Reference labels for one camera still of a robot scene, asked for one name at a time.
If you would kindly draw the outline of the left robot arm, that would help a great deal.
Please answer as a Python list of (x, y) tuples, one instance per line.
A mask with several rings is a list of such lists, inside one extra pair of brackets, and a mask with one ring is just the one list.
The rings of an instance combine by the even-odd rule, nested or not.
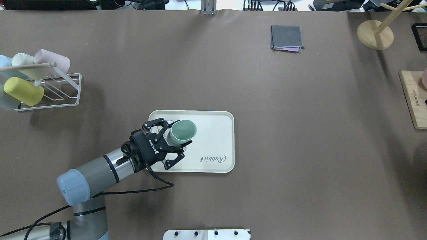
[(173, 187), (151, 168), (161, 162), (166, 170), (184, 158), (192, 137), (180, 144), (169, 145), (164, 133), (182, 120), (163, 118), (147, 121), (133, 131), (119, 149), (98, 157), (80, 167), (70, 169), (57, 178), (58, 187), (67, 206), (42, 216), (32, 225), (1, 235), (2, 240), (108, 240), (106, 190), (140, 170), (163, 183), (163, 189)]

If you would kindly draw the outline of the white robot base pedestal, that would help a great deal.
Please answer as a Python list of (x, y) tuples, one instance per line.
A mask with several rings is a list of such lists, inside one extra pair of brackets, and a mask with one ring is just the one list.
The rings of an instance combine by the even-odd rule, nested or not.
[(247, 229), (167, 230), (163, 240), (251, 240)]

